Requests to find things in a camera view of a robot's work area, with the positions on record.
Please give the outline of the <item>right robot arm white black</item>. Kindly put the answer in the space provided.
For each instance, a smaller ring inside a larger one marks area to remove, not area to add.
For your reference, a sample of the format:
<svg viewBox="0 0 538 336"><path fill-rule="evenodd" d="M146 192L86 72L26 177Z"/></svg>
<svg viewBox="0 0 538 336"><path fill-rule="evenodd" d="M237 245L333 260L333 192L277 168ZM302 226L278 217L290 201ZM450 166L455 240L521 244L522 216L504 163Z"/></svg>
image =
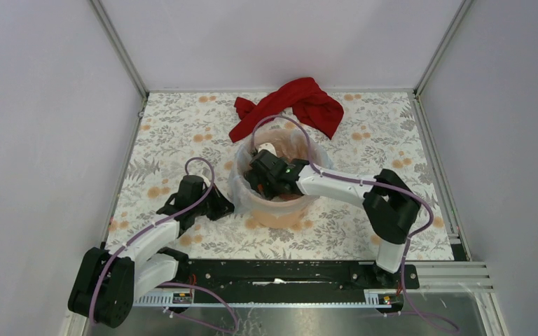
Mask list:
<svg viewBox="0 0 538 336"><path fill-rule="evenodd" d="M244 179L253 191L269 200L283 195L326 197L363 209L382 240L373 271L375 282L391 288L401 280L406 240L421 203L392 170L354 176L260 150L245 169Z"/></svg>

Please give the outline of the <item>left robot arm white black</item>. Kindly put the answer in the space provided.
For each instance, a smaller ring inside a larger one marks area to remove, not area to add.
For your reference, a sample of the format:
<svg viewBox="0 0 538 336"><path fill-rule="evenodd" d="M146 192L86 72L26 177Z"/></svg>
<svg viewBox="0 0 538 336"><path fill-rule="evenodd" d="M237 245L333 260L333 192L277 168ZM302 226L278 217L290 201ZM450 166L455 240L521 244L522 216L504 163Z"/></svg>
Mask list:
<svg viewBox="0 0 538 336"><path fill-rule="evenodd" d="M185 288L192 298L196 277L186 253L168 248L199 217L217 221L234 211L233 204L205 177L185 175L143 230L110 249L93 247L83 256L67 308L110 328L127 318L139 298L168 283Z"/></svg>

